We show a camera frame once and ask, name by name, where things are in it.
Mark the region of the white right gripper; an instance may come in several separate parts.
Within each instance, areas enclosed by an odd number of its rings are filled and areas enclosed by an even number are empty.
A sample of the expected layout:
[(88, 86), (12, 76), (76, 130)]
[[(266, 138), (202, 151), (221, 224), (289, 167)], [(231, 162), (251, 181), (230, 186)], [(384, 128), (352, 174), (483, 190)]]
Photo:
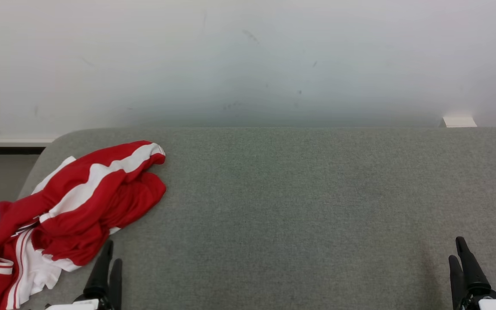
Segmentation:
[(496, 310), (496, 292), (465, 238), (456, 237), (456, 249), (458, 257), (448, 259), (453, 310)]

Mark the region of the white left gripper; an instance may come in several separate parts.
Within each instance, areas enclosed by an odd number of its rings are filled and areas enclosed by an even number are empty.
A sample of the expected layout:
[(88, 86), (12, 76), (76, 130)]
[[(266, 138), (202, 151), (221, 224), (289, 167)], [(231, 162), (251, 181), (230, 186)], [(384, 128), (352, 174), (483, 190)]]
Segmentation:
[(84, 287), (84, 296), (80, 296), (71, 304), (48, 305), (46, 310), (121, 310), (123, 261), (114, 261), (109, 277), (112, 255), (113, 241), (108, 240), (95, 261)]

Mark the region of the small white wall box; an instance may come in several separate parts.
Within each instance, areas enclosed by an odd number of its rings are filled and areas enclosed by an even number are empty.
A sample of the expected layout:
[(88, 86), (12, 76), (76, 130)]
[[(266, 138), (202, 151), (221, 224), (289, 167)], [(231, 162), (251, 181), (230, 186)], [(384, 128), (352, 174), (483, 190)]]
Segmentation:
[(443, 117), (440, 127), (444, 128), (468, 128), (468, 127), (477, 127), (474, 118), (465, 116), (465, 117)]

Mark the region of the white wall baseboard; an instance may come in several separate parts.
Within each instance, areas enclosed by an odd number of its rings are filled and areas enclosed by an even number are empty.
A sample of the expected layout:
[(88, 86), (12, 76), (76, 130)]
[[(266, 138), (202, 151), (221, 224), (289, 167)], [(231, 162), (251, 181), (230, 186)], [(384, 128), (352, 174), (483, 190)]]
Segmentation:
[(0, 155), (39, 155), (55, 139), (0, 139)]

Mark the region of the red jersey number 23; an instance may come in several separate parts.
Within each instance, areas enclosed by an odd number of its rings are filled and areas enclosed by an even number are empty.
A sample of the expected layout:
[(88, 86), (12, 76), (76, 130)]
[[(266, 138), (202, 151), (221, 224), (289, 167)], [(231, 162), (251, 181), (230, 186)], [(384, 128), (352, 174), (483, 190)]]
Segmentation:
[(89, 263), (110, 234), (140, 219), (166, 187), (146, 171), (59, 171), (17, 201), (0, 201), (0, 310), (53, 288)]

